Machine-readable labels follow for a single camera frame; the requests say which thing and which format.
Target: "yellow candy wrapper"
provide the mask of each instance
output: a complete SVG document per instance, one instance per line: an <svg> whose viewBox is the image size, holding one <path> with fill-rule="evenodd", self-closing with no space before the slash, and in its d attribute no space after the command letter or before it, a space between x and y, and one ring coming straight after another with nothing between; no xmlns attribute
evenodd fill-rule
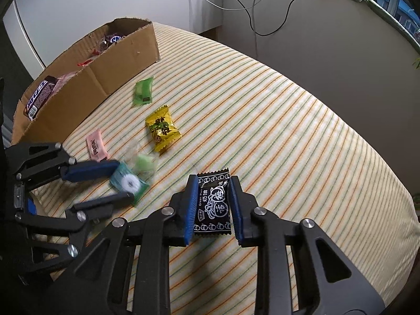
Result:
<svg viewBox="0 0 420 315"><path fill-rule="evenodd" d="M181 133L172 123L171 114L167 105L161 106L147 116L146 125L149 127L156 141L155 151L161 151L172 141L181 138Z"/></svg>

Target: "black candy wrapper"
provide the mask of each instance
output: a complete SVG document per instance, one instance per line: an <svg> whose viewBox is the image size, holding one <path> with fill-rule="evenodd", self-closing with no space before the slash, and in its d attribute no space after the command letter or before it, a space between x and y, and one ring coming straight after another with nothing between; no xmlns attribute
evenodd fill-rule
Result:
<svg viewBox="0 0 420 315"><path fill-rule="evenodd" d="M227 201L229 169L197 174L198 203L194 233L198 235L231 234Z"/></svg>

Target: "teal candy wrapper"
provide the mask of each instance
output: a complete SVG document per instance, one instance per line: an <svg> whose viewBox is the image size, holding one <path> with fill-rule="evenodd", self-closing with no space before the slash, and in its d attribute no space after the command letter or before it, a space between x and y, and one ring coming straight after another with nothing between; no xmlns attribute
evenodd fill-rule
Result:
<svg viewBox="0 0 420 315"><path fill-rule="evenodd" d="M141 196L147 191L150 185L136 176L124 162L121 162L110 178L111 184L120 192L134 194L133 206L136 206Z"/></svg>

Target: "green candy wrapper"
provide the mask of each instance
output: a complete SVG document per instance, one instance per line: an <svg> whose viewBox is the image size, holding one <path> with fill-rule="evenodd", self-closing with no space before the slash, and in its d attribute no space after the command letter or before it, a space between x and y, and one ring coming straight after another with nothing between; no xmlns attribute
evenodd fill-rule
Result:
<svg viewBox="0 0 420 315"><path fill-rule="evenodd" d="M139 81L134 86L134 105L144 105L152 102L153 77Z"/></svg>

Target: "striped bed sheet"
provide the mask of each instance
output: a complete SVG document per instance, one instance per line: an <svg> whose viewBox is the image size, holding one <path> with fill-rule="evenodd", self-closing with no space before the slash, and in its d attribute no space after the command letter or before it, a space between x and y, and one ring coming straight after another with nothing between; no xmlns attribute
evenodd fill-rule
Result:
<svg viewBox="0 0 420 315"><path fill-rule="evenodd" d="M137 207L114 218L145 218L182 190L189 174L228 167L260 206L295 222L314 219L390 303L408 278L420 225L410 194L379 154L282 74L212 40L154 27L161 60L118 89L64 142L69 154L88 160L85 137L100 128L111 158L135 143L151 152L144 120L169 106L183 137L161 154L154 184ZM150 76L153 103L133 107L135 82ZM110 193L108 181L54 181L35 191L54 217ZM253 314L256 262L257 249L239 248L233 235L171 248L172 313ZM293 266L291 287L296 307Z"/></svg>

